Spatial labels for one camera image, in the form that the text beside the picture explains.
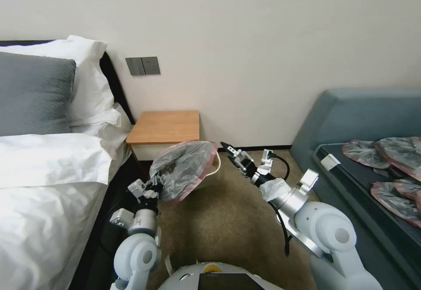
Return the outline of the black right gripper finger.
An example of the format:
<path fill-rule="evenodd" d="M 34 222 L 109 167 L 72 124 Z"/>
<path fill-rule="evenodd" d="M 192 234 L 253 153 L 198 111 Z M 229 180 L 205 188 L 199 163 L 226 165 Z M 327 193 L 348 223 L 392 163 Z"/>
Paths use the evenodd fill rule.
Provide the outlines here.
<path fill-rule="evenodd" d="M 244 160 L 251 161 L 251 157 L 245 151 L 235 148 L 226 142 L 220 142 L 222 149 L 228 154 L 229 160 L 234 165 L 240 165 Z"/>
<path fill-rule="evenodd" d="M 247 155 L 239 154 L 237 156 L 228 154 L 231 163 L 240 171 L 241 174 L 247 175 Z"/>

